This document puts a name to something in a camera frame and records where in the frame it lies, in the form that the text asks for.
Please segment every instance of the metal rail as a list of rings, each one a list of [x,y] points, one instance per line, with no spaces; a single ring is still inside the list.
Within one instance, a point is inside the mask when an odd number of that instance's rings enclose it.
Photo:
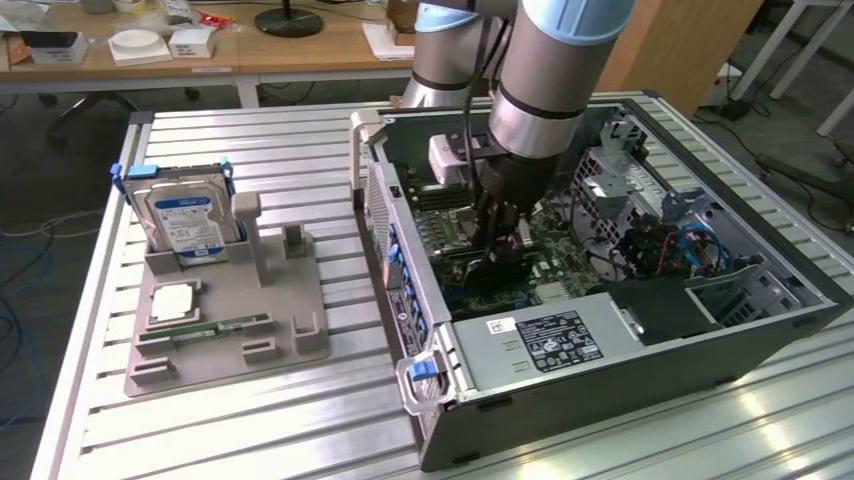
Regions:
[[[807,257],[851,292],[851,257],[659,99],[635,100]],[[157,114],[123,161],[227,157],[260,225],[315,235],[332,356],[312,366],[131,399],[124,368],[144,234],[111,195],[33,478],[779,478],[854,471],[854,322],[780,351],[734,384],[492,455],[418,469],[348,192],[348,116],[387,104]],[[667,151],[650,164],[692,180]]]

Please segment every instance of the green circuit board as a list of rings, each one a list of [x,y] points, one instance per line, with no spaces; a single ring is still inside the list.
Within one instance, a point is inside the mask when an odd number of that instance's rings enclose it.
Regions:
[[[455,320],[580,297],[602,283],[583,246],[560,228],[566,226],[560,215],[548,202],[543,204],[530,224],[536,248],[524,254],[527,276],[488,290],[467,287],[464,281],[468,263],[482,256],[468,242],[471,211],[416,212],[422,241]]]

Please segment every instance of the red wire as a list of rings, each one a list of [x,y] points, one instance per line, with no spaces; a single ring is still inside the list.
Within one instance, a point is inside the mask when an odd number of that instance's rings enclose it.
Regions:
[[[655,274],[662,273],[662,267],[664,266],[664,255],[667,253],[667,245],[670,244],[670,239],[672,238],[672,233],[667,234],[667,238],[664,238],[664,246],[662,247],[662,258],[658,260],[658,271]]]

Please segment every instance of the hard drive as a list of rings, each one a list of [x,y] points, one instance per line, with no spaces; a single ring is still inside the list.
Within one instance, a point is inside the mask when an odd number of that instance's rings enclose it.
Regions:
[[[113,171],[148,237],[151,252],[173,251],[184,266],[227,260],[225,244],[241,229],[231,212],[231,166],[133,166],[124,178]]]

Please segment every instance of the blue hard drive label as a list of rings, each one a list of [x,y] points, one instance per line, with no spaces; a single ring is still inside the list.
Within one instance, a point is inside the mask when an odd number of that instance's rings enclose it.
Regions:
[[[219,223],[211,220],[213,202],[208,197],[159,200],[155,209],[175,253],[185,258],[203,258],[223,251],[223,232]]]
[[[603,357],[575,310],[516,322],[516,330],[540,372],[551,372]]]

